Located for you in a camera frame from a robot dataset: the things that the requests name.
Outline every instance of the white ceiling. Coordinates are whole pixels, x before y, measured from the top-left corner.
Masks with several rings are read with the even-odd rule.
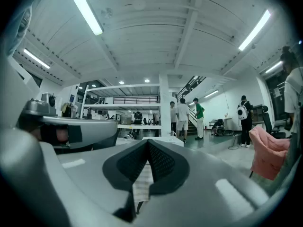
[[[229,80],[249,66],[261,71],[284,45],[295,42],[285,12],[273,0],[89,2],[103,34],[93,35],[73,0],[42,0],[33,8],[28,35],[15,56],[25,58],[27,48],[51,66],[43,71],[28,62],[28,67],[67,86],[95,79],[112,85],[121,80],[141,84],[145,78],[158,83],[159,71],[166,70],[169,87],[178,90],[195,75]],[[248,48],[234,65],[243,53],[239,45],[266,9],[271,21],[256,48]],[[60,61],[54,63],[51,54]]]

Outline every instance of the black chair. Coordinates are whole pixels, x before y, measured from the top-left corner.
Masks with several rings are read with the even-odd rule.
[[[266,113],[268,111],[268,107],[267,106],[263,106],[263,121],[266,127],[266,132],[270,135],[272,135],[273,137],[275,137],[276,139],[285,139],[286,138],[286,133],[284,132],[279,132],[279,129],[273,129],[273,127],[271,126],[271,122],[270,122],[270,117],[269,114]]]

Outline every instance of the pillar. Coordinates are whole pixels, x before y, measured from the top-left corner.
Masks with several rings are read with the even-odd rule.
[[[171,95],[169,94],[169,82],[166,72],[160,72],[160,122],[161,122],[161,136],[166,137],[170,135],[170,109],[169,103]]]

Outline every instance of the ceiling light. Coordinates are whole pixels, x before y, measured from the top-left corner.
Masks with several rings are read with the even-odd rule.
[[[219,90],[215,90],[213,93],[208,94],[208,95],[207,95],[207,96],[205,96],[205,97],[209,97],[209,96],[211,96],[212,94],[215,94],[215,93],[217,93],[217,92],[219,92]]]
[[[279,61],[276,65],[274,65],[272,68],[269,68],[267,71],[265,71],[265,73],[269,73],[271,70],[273,70],[274,68],[276,68],[277,66],[281,65],[282,62]]]
[[[103,33],[102,28],[100,27],[86,0],[74,0],[74,2],[76,3],[77,7],[79,8],[81,14],[85,18],[93,33],[95,35],[100,35],[101,33]]]
[[[41,65],[43,65],[44,67],[50,69],[49,65],[46,65],[42,60],[38,59],[37,57],[35,57],[31,52],[29,52],[27,49],[24,49],[24,53],[29,55],[31,58],[33,58],[36,62],[40,63]]]
[[[243,51],[246,48],[246,46],[248,46],[248,44],[254,39],[254,37],[256,37],[256,35],[260,32],[260,30],[262,29],[262,27],[268,21],[269,17],[270,17],[270,13],[269,13],[268,10],[266,10],[265,13],[264,13],[264,15],[260,19],[260,21],[257,23],[256,27],[254,27],[254,29],[249,34],[249,36],[247,36],[247,38],[244,40],[244,42],[240,45],[239,49],[241,51]]]
[[[285,83],[285,82],[281,82],[280,84],[277,85],[277,87],[280,86],[280,85],[282,85],[283,83]]]

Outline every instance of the pink chair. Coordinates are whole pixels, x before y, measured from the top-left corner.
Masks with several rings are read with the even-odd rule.
[[[249,134],[255,148],[252,172],[274,180],[284,163],[290,140],[276,139],[260,126],[253,128]]]

